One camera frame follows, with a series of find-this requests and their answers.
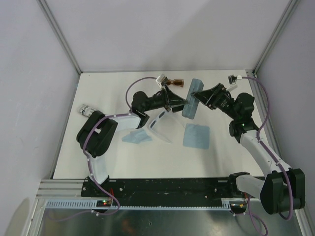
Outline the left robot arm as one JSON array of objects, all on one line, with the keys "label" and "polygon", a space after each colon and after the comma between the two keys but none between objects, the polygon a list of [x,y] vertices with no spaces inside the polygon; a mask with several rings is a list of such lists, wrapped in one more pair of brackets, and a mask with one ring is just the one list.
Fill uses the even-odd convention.
[{"label": "left robot arm", "polygon": [[151,97],[143,91],[136,92],[128,113],[105,115],[99,110],[94,111],[76,137],[87,157],[90,179],[94,181],[91,190],[100,197],[108,193],[109,185],[105,181],[109,174],[105,167],[105,153],[117,132],[142,128],[149,120],[147,111],[164,108],[167,111],[178,112],[182,111],[186,104],[188,104],[186,99],[165,86]]}]

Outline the white frame sunglasses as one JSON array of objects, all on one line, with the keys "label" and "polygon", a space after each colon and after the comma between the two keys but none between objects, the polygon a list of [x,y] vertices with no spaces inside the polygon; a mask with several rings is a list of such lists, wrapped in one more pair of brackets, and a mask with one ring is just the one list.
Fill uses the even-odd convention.
[{"label": "white frame sunglasses", "polygon": [[151,121],[148,129],[160,140],[171,144],[177,133],[185,129],[185,124],[175,113],[163,110]]}]

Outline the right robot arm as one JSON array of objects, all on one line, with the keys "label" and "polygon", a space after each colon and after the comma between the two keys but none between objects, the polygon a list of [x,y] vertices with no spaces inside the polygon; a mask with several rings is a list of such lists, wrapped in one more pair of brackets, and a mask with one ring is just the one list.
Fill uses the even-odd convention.
[{"label": "right robot arm", "polygon": [[221,83],[207,90],[202,85],[191,86],[190,89],[189,103],[193,108],[201,103],[211,110],[220,109],[232,119],[230,136],[251,154],[265,177],[261,180],[248,173],[231,174],[228,194],[239,197],[245,192],[259,199],[268,214],[292,213],[304,208],[305,174],[285,163],[260,136],[252,118],[254,97],[243,92],[234,99]]}]

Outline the blue glasses case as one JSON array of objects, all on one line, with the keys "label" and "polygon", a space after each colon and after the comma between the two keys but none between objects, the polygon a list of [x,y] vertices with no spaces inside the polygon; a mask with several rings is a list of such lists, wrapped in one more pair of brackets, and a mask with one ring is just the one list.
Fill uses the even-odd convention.
[{"label": "blue glasses case", "polygon": [[182,110],[182,116],[188,119],[194,119],[197,107],[199,104],[198,99],[196,99],[193,94],[196,92],[203,91],[204,84],[200,79],[192,79],[192,82],[190,84],[190,88],[187,94],[186,100],[188,101],[188,104],[184,105],[184,108]]}]

